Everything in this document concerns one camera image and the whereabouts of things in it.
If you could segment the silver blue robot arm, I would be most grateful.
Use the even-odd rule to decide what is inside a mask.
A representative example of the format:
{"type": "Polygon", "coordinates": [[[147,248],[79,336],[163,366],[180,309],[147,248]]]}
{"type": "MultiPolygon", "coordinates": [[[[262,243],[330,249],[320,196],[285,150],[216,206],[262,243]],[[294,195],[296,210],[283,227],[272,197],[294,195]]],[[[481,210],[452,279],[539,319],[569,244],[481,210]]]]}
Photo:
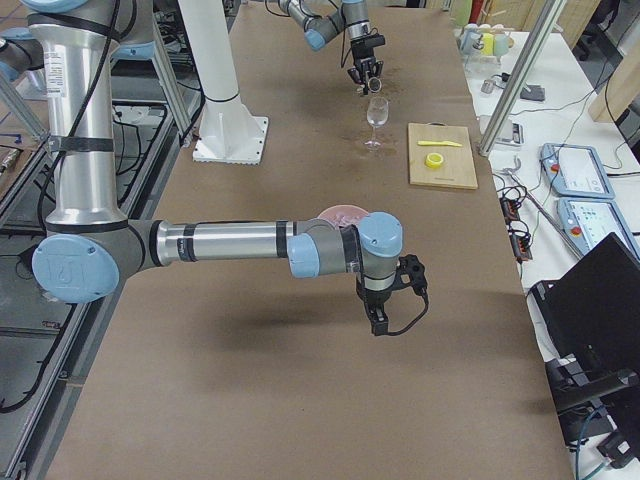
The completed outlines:
{"type": "Polygon", "coordinates": [[[341,34],[348,36],[353,58],[353,66],[347,71],[349,77],[364,95],[381,90],[384,62],[376,58],[375,49],[386,40],[371,25],[365,1],[342,1],[326,16],[317,14],[303,1],[278,1],[278,7],[300,26],[313,51],[321,50],[341,34]]]}
{"type": "Polygon", "coordinates": [[[32,256],[38,284],[74,304],[111,294],[138,272],[174,262],[284,258],[297,278],[352,272],[371,330],[391,334],[385,302],[395,291],[428,295],[425,269],[403,255],[399,220],[367,214],[329,222],[198,222],[130,219],[119,207],[109,62],[151,32],[147,1],[32,1],[29,30],[44,53],[55,187],[45,237],[32,256]]]}

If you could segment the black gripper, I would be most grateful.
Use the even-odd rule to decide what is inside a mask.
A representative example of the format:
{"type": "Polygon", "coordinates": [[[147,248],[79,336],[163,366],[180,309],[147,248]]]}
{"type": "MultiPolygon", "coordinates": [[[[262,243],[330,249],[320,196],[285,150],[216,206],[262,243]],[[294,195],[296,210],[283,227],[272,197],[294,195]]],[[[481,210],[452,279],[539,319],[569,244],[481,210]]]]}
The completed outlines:
{"type": "Polygon", "coordinates": [[[379,33],[351,41],[353,66],[347,70],[347,73],[354,83],[361,82],[360,75],[382,75],[384,62],[376,59],[374,50],[385,43],[385,37],[379,33]]]}
{"type": "Polygon", "coordinates": [[[401,256],[395,273],[390,276],[391,283],[383,288],[375,286],[373,280],[361,273],[356,278],[356,293],[363,301],[364,310],[371,324],[374,336],[389,334],[389,318],[385,313],[384,304],[395,291],[412,288],[414,294],[424,302],[423,310],[416,320],[421,320],[428,312],[428,282],[425,277],[425,267],[414,254],[401,256]]]}

